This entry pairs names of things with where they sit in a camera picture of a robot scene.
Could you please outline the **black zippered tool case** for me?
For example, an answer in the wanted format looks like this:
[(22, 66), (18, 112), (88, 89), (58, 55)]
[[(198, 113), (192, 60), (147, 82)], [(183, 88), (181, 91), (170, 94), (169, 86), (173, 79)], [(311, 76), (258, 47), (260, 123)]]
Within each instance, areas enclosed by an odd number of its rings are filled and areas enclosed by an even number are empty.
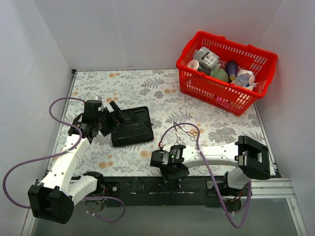
[(113, 147), (150, 142), (154, 139), (152, 122), (147, 106), (122, 110), (125, 117), (123, 122), (116, 126), (111, 133)]

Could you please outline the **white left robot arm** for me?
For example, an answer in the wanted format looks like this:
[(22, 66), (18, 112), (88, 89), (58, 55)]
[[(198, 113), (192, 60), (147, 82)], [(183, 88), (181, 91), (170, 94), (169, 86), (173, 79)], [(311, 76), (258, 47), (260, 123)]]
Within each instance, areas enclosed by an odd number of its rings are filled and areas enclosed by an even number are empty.
[(65, 224), (80, 201), (107, 199), (101, 173), (89, 171), (75, 182), (71, 179), (93, 139), (98, 134), (107, 136), (129, 119), (114, 101), (110, 106), (112, 112), (100, 100), (85, 101), (83, 113), (70, 124), (62, 153), (40, 184), (32, 185), (28, 190), (34, 217)]

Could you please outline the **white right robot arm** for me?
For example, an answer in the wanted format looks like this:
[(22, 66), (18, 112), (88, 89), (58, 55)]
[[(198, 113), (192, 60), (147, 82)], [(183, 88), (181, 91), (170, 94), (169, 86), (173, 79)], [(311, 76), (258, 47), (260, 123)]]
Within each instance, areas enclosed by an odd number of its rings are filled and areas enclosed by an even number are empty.
[(251, 180), (268, 180), (275, 175), (268, 147), (248, 136), (200, 149), (184, 144), (161, 147), (152, 152), (150, 165), (160, 169), (165, 182), (188, 176), (194, 167), (230, 166), (217, 182), (222, 196), (238, 195)]

